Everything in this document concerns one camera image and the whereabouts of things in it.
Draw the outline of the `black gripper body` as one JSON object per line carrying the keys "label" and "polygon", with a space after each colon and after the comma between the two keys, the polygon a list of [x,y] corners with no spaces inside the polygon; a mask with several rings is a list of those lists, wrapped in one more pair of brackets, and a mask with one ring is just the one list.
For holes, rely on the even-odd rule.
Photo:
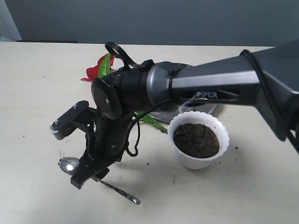
{"label": "black gripper body", "polygon": [[122,159],[125,146],[128,145],[126,134],[131,124],[133,113],[128,112],[116,120],[97,114],[94,118],[95,131],[88,148],[88,155],[96,168],[107,168]]}

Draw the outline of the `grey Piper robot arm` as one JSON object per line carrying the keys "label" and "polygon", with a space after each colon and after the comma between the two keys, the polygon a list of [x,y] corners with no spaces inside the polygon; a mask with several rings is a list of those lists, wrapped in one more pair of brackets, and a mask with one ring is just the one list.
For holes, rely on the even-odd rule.
{"label": "grey Piper robot arm", "polygon": [[119,161],[138,118],[154,110],[171,111],[184,103],[255,107],[275,135],[299,147],[299,42],[198,66],[136,64],[117,44],[105,45],[122,68],[92,83],[96,113],[88,123],[86,150],[71,184],[80,189]]}

